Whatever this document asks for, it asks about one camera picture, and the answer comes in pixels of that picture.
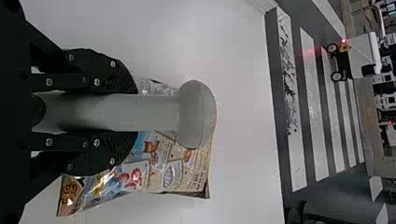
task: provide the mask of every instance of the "snack bag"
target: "snack bag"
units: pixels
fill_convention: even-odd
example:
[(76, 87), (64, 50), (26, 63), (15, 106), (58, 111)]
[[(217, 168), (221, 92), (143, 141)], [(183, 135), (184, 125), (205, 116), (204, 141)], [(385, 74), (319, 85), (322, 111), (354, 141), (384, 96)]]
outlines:
[[(176, 89), (150, 79), (134, 77), (134, 81), (140, 94), (176, 94)], [(216, 116), (212, 120), (213, 128), (215, 125)], [(179, 145), (176, 139), (173, 132), (139, 132), (121, 165), (94, 176), (64, 175), (57, 216), (72, 216), (130, 193), (209, 198), (211, 141), (191, 150)]]

